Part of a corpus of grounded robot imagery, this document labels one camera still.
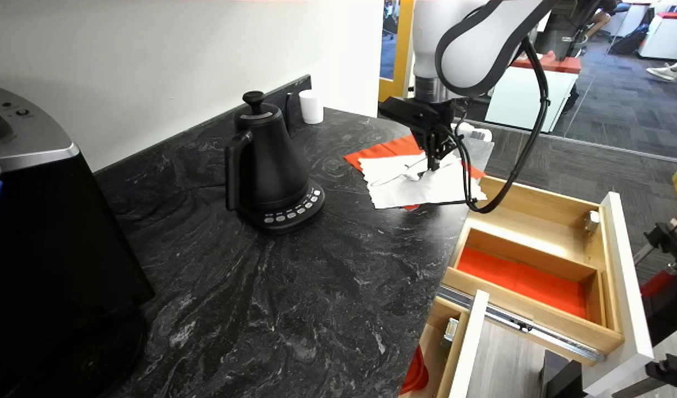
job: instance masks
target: black marble countertop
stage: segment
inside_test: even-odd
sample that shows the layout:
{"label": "black marble countertop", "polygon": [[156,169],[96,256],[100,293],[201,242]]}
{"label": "black marble countertop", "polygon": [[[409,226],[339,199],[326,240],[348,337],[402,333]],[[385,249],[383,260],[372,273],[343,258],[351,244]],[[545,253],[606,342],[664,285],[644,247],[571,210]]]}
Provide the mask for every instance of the black marble countertop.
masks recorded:
{"label": "black marble countertop", "polygon": [[286,235],[226,210],[228,122],[97,172],[156,287],[113,395],[396,395],[467,208],[377,210],[343,154],[407,132],[339,111],[293,130],[327,200]]}

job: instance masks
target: coffee maker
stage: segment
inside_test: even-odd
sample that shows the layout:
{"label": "coffee maker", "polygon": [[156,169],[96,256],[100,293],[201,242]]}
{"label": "coffee maker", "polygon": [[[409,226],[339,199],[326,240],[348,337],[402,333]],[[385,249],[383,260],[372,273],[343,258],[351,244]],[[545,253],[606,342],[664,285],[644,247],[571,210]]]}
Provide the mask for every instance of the coffee maker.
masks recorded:
{"label": "coffee maker", "polygon": [[0,395],[100,395],[144,352],[154,287],[77,145],[2,87],[0,181]]}

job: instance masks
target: black appliance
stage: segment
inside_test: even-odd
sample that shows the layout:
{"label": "black appliance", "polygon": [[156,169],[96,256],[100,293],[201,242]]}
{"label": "black appliance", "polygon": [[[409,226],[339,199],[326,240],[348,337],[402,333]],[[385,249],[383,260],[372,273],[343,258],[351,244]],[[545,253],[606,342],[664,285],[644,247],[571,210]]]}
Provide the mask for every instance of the black appliance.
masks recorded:
{"label": "black appliance", "polygon": [[76,144],[2,87],[0,172],[0,395],[100,395],[141,356],[154,289]]}
{"label": "black appliance", "polygon": [[226,203],[260,229],[286,231],[318,214],[326,192],[293,145],[283,113],[261,90],[244,101],[226,147]]}

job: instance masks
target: paper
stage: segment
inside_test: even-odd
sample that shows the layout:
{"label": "paper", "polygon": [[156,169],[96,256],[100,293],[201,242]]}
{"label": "paper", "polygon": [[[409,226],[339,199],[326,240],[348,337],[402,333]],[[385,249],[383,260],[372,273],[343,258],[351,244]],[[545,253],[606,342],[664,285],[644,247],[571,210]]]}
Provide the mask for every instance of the paper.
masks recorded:
{"label": "paper", "polygon": [[[436,172],[427,169],[425,154],[359,160],[377,208],[466,200],[463,165],[456,154],[447,154]],[[484,199],[476,178],[471,178],[471,197]]]}

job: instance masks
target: open drawer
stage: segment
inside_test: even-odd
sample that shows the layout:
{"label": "open drawer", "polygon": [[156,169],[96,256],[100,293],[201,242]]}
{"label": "open drawer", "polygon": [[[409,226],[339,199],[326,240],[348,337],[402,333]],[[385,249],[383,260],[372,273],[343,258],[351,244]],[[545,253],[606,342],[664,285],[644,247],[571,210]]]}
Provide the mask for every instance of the open drawer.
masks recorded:
{"label": "open drawer", "polygon": [[[503,181],[484,177],[493,197]],[[587,394],[654,357],[619,195],[602,203],[514,185],[471,211],[442,289],[490,291],[490,316],[585,367]]]}
{"label": "open drawer", "polygon": [[[400,398],[467,395],[488,305],[488,291],[476,291],[469,308],[445,299],[436,299],[431,302],[431,311],[421,336],[430,381],[419,390],[400,394]],[[456,318],[451,342],[445,339],[449,318]]]}

